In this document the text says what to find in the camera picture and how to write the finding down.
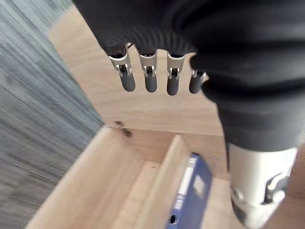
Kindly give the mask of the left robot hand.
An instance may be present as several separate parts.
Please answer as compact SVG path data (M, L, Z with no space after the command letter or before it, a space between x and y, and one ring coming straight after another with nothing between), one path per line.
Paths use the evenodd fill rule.
M305 3L302 0L76 0L101 48L193 53L201 88L223 127L231 202L248 229L285 198L305 130Z

